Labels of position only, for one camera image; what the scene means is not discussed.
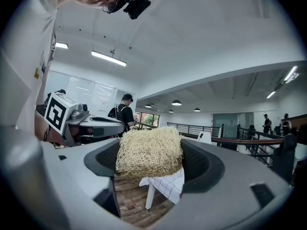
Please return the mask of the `yellow-brown sponge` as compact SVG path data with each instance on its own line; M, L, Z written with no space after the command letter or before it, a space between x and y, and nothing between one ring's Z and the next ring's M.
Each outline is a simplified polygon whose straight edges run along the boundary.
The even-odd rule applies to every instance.
M171 176L182 168L182 136L174 127L131 130L119 141L116 173L128 178Z

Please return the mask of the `person's left forearm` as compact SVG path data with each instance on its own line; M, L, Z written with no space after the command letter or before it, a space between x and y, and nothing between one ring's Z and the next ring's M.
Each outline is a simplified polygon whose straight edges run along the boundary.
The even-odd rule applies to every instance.
M38 111L35 111L35 136L40 141L50 142L50 126Z

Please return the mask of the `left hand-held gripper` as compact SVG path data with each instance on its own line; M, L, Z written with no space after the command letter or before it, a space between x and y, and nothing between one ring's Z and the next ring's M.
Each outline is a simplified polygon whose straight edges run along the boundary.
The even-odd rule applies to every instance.
M117 119L89 114L86 104L63 93L53 92L47 103L44 120L67 146L77 145L70 126L80 126L80 136L91 138L110 137L124 131L124 123Z

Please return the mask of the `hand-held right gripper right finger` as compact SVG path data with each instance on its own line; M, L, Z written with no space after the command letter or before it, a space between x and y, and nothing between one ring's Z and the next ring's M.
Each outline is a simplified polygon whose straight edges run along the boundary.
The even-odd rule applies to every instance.
M251 156L191 139L181 147L181 199L153 230L262 229L291 194L284 179Z

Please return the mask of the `white grid tablecloth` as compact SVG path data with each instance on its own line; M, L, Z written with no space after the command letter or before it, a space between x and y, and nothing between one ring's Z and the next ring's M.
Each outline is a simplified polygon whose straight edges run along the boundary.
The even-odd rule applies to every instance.
M184 169L181 168L171 176L153 178L144 177L141 179L139 187L152 184L163 196L173 204L177 204L182 193L184 179Z

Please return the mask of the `glass partition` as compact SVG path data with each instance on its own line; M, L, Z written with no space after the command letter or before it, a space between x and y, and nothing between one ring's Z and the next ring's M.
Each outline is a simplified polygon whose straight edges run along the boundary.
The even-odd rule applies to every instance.
M117 95L114 87L50 70L45 95L59 90L64 90L68 97L87 104L90 114L100 116L107 116Z

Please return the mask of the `large window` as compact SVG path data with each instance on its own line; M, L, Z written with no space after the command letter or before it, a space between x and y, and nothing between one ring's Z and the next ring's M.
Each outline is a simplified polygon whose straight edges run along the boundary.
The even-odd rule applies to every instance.
M135 112L134 119L137 123L133 129L136 130L151 130L153 127L159 126L160 115L154 115L149 113Z

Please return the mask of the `black office chair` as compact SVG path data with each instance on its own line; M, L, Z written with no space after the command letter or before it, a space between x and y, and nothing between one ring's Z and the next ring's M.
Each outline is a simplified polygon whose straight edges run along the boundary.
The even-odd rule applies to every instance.
M296 137L288 134L284 136L283 144L274 150L272 156L273 171L289 184L292 180L296 146Z

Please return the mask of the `person's white t-shirt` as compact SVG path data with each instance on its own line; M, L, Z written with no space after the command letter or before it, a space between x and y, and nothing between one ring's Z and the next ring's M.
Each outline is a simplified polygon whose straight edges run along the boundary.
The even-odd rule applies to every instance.
M0 38L0 126L34 133L56 13L57 0L24 0Z

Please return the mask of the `railing with wooden handrail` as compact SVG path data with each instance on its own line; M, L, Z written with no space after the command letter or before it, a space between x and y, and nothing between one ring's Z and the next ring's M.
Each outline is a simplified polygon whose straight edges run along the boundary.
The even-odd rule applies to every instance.
M284 137L265 134L252 129L237 127L236 138L211 138L217 146L252 156L265 164L273 166L273 152L284 142Z

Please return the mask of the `black metal railing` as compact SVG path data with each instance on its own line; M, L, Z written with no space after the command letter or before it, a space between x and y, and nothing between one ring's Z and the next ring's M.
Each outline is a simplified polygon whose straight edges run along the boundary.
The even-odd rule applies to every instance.
M201 132L209 133L212 137L222 138L224 134L224 125L215 126L196 126L167 122L169 127L175 127L183 136L197 138Z

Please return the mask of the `frosted glass door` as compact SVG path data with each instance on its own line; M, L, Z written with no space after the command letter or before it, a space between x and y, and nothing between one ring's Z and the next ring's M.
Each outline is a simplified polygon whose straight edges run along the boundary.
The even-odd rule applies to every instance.
M237 137L237 114L213 114L213 126L221 127L224 125L223 138L236 139Z

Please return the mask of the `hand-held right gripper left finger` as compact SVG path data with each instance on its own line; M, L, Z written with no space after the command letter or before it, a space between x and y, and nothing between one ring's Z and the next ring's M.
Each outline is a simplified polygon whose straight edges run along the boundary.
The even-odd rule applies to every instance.
M94 201L100 192L109 190L111 180L93 173L83 161L89 152L107 149L117 142L117 138L112 138L64 149L41 142L46 172L64 208L69 230L141 230Z

